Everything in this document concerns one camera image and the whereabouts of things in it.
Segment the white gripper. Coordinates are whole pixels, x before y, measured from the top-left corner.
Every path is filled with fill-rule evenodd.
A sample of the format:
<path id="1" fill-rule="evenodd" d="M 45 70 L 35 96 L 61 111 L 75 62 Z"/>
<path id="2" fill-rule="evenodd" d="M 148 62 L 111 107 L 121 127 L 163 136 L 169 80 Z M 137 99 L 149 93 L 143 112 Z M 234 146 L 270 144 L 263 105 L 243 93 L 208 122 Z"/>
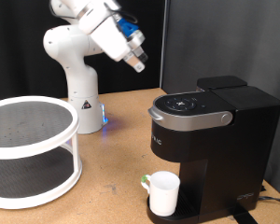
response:
<path id="1" fill-rule="evenodd" d="M 148 59 L 147 54 L 141 47 L 135 50 L 137 57 L 131 52 L 125 37 L 111 17 L 91 33 L 91 38 L 114 61 L 118 62 L 123 59 L 137 73 L 145 69 L 143 63 Z"/>

